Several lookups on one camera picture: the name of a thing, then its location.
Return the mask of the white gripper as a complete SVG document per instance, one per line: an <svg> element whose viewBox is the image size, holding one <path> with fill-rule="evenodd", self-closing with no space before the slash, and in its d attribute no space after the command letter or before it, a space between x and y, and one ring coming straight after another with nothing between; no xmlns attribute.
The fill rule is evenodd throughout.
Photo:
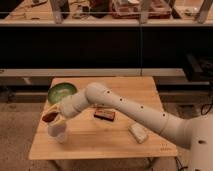
<svg viewBox="0 0 213 171"><path fill-rule="evenodd" d="M81 90L74 95L69 95L63 98L60 103L52 105L50 108L44 111L45 114L49 113L59 113L61 111L62 115L66 118L73 118L83 110L88 108L90 103L86 97L85 90ZM61 125L66 122L66 119L60 115L49 123L50 126Z"/></svg>

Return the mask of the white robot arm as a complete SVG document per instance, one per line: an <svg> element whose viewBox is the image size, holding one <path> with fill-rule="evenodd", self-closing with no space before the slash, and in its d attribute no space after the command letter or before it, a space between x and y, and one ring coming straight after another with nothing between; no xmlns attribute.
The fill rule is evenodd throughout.
<svg viewBox="0 0 213 171"><path fill-rule="evenodd" d="M93 82L84 89L63 98L43 113L48 133L56 137L63 124L93 104L103 104L125 114L173 144L189 150L188 171L213 171L213 114L182 119L170 113L139 104L115 94L101 83Z"/></svg>

